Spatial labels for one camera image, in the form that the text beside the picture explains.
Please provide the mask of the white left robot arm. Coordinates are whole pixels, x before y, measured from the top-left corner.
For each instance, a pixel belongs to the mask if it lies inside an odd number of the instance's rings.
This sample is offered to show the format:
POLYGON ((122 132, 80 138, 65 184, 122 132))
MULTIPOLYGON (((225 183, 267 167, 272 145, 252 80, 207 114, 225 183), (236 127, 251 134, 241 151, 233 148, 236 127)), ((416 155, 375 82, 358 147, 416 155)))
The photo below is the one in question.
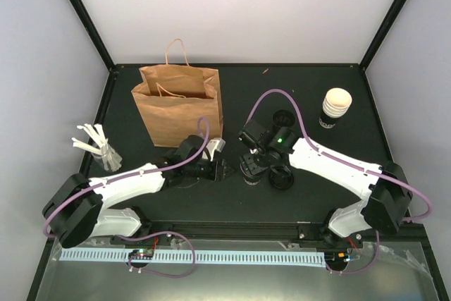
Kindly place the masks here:
POLYGON ((188 188, 201 179, 225 180, 233 172, 219 156, 225 144, 219 137, 206 141, 191 135, 155 164, 103 178, 71 175, 42 210, 46 235, 65 249, 112 235, 145 243, 152 228, 142 210, 115 206, 168 188, 188 188))

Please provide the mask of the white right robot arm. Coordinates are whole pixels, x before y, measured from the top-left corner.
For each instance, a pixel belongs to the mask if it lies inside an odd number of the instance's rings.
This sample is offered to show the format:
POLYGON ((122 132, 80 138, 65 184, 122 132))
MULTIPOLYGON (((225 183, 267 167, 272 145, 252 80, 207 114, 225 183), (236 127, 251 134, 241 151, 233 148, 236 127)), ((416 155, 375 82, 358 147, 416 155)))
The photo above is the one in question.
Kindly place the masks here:
POLYGON ((399 165, 358 161, 319 144, 310 145, 289 127, 267 130, 255 120, 243 126, 238 138, 249 150, 240 157, 240 169, 249 185, 256 185, 267 174, 273 188, 287 190, 295 183, 292 170, 299 169, 325 178, 359 198, 348 207, 328 212, 314 233, 314 239, 325 247, 337 247, 345 238, 368 229, 388 235, 399 231, 412 200, 399 165))

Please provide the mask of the single black paper cup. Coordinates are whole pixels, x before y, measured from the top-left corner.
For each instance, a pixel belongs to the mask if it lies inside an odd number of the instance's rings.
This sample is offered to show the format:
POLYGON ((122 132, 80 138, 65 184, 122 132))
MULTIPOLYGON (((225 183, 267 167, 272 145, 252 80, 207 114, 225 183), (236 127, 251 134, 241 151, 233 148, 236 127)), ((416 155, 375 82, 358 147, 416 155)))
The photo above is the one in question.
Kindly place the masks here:
POLYGON ((245 175, 242 172, 242 175, 243 175, 243 179, 246 182, 246 184, 248 184, 248 185, 256 185, 256 184, 258 184, 261 181, 261 178, 263 177, 264 172, 261 175, 245 175))

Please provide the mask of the brown paper bag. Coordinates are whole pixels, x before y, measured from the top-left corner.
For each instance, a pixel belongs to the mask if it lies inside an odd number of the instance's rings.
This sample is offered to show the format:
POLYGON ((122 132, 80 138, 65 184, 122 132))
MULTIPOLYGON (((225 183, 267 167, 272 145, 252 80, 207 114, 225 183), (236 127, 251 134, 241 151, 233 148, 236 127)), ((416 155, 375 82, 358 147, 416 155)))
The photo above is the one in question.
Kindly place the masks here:
POLYGON ((131 93, 152 143, 156 147, 177 147, 189 135, 206 131, 209 137, 223 135, 223 107, 219 71, 165 63, 139 68, 142 82, 131 93))

